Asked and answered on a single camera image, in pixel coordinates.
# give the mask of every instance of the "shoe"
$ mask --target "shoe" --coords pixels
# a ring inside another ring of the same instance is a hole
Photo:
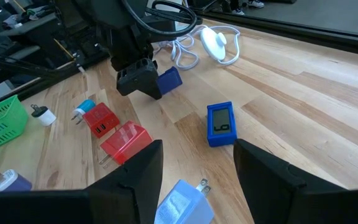
[[[257,9],[260,9],[261,7],[265,7],[265,4],[260,2],[259,0],[250,0],[247,3],[248,7],[255,7]]]
[[[233,10],[233,11],[231,11],[231,12],[232,12],[233,14],[240,15],[240,16],[245,16],[245,15],[246,15],[243,11],[241,11],[241,8],[238,8],[238,9]]]

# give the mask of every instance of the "black equipment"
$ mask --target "black equipment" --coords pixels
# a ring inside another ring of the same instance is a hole
[[[358,190],[346,190],[246,142],[234,163],[255,224],[358,223]]]
[[[96,26],[99,45],[111,56],[111,65],[118,71],[117,89],[124,96],[140,90],[156,100],[161,98],[157,86],[157,63],[152,61],[154,50],[151,43],[175,40],[202,23],[191,9],[163,0],[154,1],[151,9],[146,8],[147,0],[71,0],[71,3],[88,24]],[[155,7],[158,4],[182,12],[157,10]],[[176,30],[175,21],[189,26]],[[75,66],[79,67],[81,63],[76,62]],[[1,61],[0,68],[27,72],[42,78],[53,78],[66,72]]]
[[[0,192],[0,223],[153,223],[162,166],[155,140],[84,190]]]
[[[153,223],[163,169],[156,140],[84,190],[0,192],[0,223]],[[234,163],[255,224],[358,223],[358,190],[305,172],[242,139]]]

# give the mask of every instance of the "blue charger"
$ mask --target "blue charger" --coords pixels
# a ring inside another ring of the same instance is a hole
[[[211,223],[214,212],[206,199],[209,191],[206,179],[197,188],[179,180],[158,206],[154,224]]]
[[[160,88],[162,95],[172,91],[174,88],[182,84],[179,72],[177,68],[172,67],[168,69],[164,74],[160,75],[157,79],[157,85]]]
[[[74,114],[74,117],[71,119],[71,120],[74,120],[75,118],[78,117],[78,122],[76,123],[77,124],[80,124],[81,121],[83,120],[82,116],[92,110],[92,108],[94,108],[96,106],[96,104],[94,103],[94,101],[92,100],[84,100],[84,102],[82,102],[79,106],[77,106],[77,108],[75,108],[73,110],[73,114]]]

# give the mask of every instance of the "light blue power adapter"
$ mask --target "light blue power adapter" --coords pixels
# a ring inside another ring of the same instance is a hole
[[[211,223],[214,212],[206,196],[211,187],[208,180],[201,180],[194,188],[184,180],[179,180],[171,192],[158,206],[155,224],[204,224]]]

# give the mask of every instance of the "wooden table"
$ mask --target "wooden table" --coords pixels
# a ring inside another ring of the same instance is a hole
[[[213,223],[253,223],[232,146],[210,148],[206,140],[207,105],[232,101],[239,138],[357,189],[358,55],[239,29],[241,57],[234,65],[218,65],[197,39],[193,50],[199,64],[181,71],[182,86],[158,101],[138,91],[121,96],[108,60],[28,98],[22,103],[29,113],[31,104],[46,105],[58,119],[43,128],[29,118],[24,134],[0,147],[0,170],[17,170],[35,189],[81,189],[115,169],[115,164],[107,170],[98,164],[105,138],[96,139],[85,123],[70,121],[73,109],[90,98],[107,104],[122,124],[132,120],[163,140],[160,200],[178,179],[196,186],[207,178]],[[228,57],[236,52],[233,37],[226,35]],[[173,65],[170,49],[155,58],[161,72]]]

